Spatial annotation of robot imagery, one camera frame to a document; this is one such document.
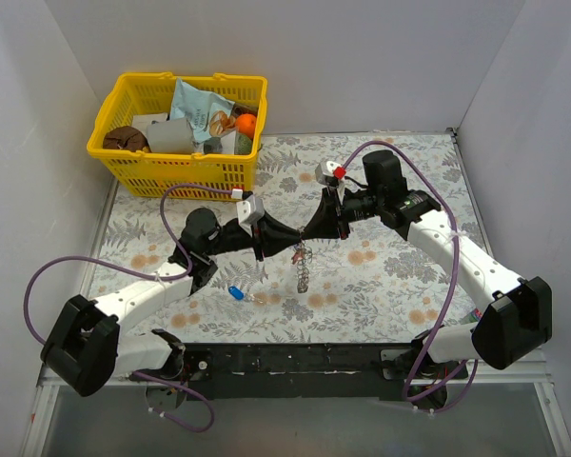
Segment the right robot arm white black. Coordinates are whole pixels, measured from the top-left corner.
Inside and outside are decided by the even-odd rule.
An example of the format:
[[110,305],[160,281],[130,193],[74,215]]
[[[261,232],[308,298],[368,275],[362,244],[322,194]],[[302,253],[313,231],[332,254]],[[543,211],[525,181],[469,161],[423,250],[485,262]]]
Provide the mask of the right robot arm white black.
[[416,338],[411,365],[419,376],[433,378],[446,362],[462,360],[482,360],[505,369],[551,339],[552,290],[541,277],[522,278],[457,230],[431,189],[408,187],[392,151],[369,152],[363,167],[366,182],[351,191],[341,165],[332,161],[318,165],[316,179],[324,188],[303,237],[345,239],[351,223],[377,217],[466,292],[477,313],[470,323],[441,327]]

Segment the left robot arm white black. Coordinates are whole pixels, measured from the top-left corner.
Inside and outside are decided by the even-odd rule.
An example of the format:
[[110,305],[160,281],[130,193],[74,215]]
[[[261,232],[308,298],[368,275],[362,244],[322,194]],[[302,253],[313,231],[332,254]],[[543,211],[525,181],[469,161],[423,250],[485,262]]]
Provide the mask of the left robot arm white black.
[[217,270],[214,256],[251,248],[265,259],[296,245],[301,232],[269,214],[247,209],[221,225],[206,208],[186,219],[172,255],[147,280],[95,299],[70,298],[41,351],[45,365],[81,396],[99,390],[111,377],[143,373],[165,381],[187,370],[184,344],[165,330],[140,336],[129,331],[160,308],[203,288]]

